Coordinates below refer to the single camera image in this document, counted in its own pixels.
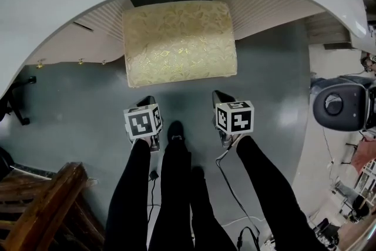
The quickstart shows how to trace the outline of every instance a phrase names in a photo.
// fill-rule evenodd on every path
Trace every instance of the concrete floor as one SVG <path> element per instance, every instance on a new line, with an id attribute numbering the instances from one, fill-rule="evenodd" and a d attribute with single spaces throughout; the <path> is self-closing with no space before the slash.
<path id="1" fill-rule="evenodd" d="M 0 123 L 0 146 L 17 163 L 54 172 L 68 161 L 83 162 L 88 175 L 99 179 L 99 184 L 90 188 L 86 196 L 97 217 L 105 223 L 112 193 L 131 147 L 123 110 L 138 99 L 153 95 L 164 119 L 162 149 L 166 146 L 169 124 L 176 119 L 182 121 L 193 164 L 204 166 L 206 171 L 215 215 L 222 225 L 229 223 L 244 214 L 214 163 L 224 150 L 212 125 L 212 91 L 218 89 L 252 101 L 252 136 L 292 183 L 304 143 L 310 84 L 306 33 L 300 21 L 237 41 L 236 46 L 237 76 L 139 89 L 128 87 L 123 58 L 104 66 L 60 63 L 38 70 L 26 66 L 20 78 L 36 75 L 38 80 L 22 91 L 23 114 L 31 124 L 21 126 L 14 116 L 6 117 Z M 163 152 L 152 155 L 151 169 L 160 171 L 162 156 Z M 235 152 L 228 154 L 222 167 L 249 214 L 263 218 L 257 196 Z M 260 177 L 273 189 L 267 170 Z M 158 180 L 155 203 L 160 203 L 159 183 Z M 275 197 L 276 206 L 279 198 L 283 196 Z M 265 222 L 255 223 L 260 230 L 267 229 Z M 226 230 L 235 241 L 247 225 L 243 220 Z"/>

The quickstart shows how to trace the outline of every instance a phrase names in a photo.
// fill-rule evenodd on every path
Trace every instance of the black chair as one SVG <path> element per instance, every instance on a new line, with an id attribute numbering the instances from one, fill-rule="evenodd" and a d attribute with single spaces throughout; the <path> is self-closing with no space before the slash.
<path id="1" fill-rule="evenodd" d="M 23 118 L 18 107 L 16 104 L 16 100 L 13 96 L 13 90 L 15 88 L 27 85 L 27 84 L 35 84 L 36 83 L 36 77 L 31 76 L 27 82 L 15 82 L 9 87 L 8 91 L 5 92 L 5 95 L 0 99 L 0 121 L 3 120 L 5 114 L 11 114 L 11 112 L 14 112 L 14 114 L 17 116 L 18 120 L 20 121 L 21 125 L 25 126 L 30 123 L 30 120 L 28 118 Z"/>

